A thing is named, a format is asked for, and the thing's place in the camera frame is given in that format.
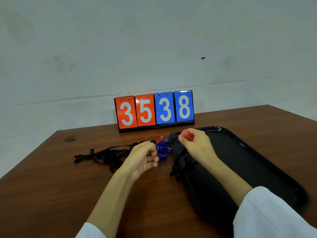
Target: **wooden table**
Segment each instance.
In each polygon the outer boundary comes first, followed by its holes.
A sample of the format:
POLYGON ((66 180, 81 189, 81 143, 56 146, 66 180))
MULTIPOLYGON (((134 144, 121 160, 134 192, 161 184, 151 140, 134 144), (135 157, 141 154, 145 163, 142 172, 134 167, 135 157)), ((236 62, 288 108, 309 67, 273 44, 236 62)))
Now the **wooden table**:
MULTIPOLYGON (((311 197, 302 216, 317 227, 316 121, 269 105, 196 114, 195 121, 195 128, 228 128, 302 184, 311 197)), ((111 124, 55 132, 0 180, 0 237, 76 236, 112 174, 93 160, 74 164, 74 155, 184 128, 119 134, 111 124), (73 134, 79 138, 64 141, 73 134)), ((169 156, 133 185, 118 237, 227 236, 197 215, 183 182, 169 176, 173 162, 169 156)))

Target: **white digit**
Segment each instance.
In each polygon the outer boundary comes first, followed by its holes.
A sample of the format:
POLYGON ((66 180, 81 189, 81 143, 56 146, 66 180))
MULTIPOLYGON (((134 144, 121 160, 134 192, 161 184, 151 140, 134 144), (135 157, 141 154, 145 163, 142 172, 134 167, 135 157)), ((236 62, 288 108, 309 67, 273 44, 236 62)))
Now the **white digit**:
POLYGON ((164 111, 167 111, 167 117, 164 117, 164 115, 160 115, 160 117, 161 117, 161 120, 166 122, 166 121, 170 120, 170 118, 172 117, 172 112, 168 108, 170 106, 170 101, 167 98, 161 98, 161 100, 159 101, 159 104, 162 105, 163 102, 166 103, 166 105, 164 107, 164 111))
POLYGON ((148 118, 147 119, 145 119, 144 117, 140 117, 141 121, 144 122, 144 123, 148 123, 152 119, 151 109, 149 109, 148 107, 144 107, 145 104, 149 104, 149 103, 150 103, 149 99, 141 100, 140 112, 143 113, 145 111, 148 114, 148 118))
POLYGON ((182 95, 179 97, 179 105, 180 105, 180 109, 179 109, 179 115, 182 119, 187 119, 189 117, 189 114, 190 114, 190 109, 188 107, 188 104, 189 104, 189 100, 188 100, 188 97, 185 96, 185 95, 182 95), (183 114, 183 109, 186 109, 186 115, 183 114))
POLYGON ((130 113, 131 111, 131 105, 127 102, 123 102, 120 106, 120 109, 124 109, 124 107, 128 107, 128 110, 125 112, 125 115, 128 115, 129 116, 129 121, 125 121, 124 119, 122 119, 122 123, 126 126, 129 126, 133 123, 133 116, 132 114, 130 113))

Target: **black plastic tray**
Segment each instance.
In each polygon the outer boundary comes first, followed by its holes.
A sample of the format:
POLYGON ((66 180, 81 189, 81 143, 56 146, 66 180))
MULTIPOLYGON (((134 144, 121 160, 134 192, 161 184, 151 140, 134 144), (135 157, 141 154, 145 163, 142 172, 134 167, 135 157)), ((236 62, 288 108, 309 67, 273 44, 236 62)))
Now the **black plastic tray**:
MULTIPOLYGON (((209 136, 219 159, 253 188, 268 188, 297 211, 307 206, 309 196, 297 181, 228 129, 218 126, 198 129, 209 136)), ((184 150, 177 138, 181 132, 182 130, 169 135, 176 157, 184 150)), ((186 157, 195 162, 187 153, 177 160, 181 169, 185 167, 185 159, 188 160, 186 157)), ((196 208, 204 218, 216 225, 232 226, 238 207, 214 176, 198 163, 184 169, 184 179, 196 208)))

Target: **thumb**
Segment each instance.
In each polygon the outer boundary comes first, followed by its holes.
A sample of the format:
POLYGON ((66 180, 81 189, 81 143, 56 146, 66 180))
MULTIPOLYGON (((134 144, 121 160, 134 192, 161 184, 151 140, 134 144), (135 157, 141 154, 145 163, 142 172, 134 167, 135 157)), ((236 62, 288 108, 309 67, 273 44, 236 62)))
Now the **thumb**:
POLYGON ((187 139, 185 139, 185 138, 184 138, 183 136, 181 136, 181 135, 178 136, 178 140, 180 141, 180 143, 181 143, 182 145, 185 146, 185 148, 187 148, 187 147, 188 147, 188 144, 190 143, 190 141, 188 141, 187 139))

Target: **white sleeve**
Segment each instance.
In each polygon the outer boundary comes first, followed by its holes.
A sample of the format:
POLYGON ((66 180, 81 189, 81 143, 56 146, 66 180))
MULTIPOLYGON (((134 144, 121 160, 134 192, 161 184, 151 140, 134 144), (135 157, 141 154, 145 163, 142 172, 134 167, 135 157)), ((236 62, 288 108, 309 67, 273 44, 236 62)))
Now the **white sleeve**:
POLYGON ((106 238, 106 236, 93 224, 86 222, 75 238, 106 238))
POLYGON ((233 227, 235 238, 317 237, 317 229, 264 187, 256 187, 244 197, 233 227))

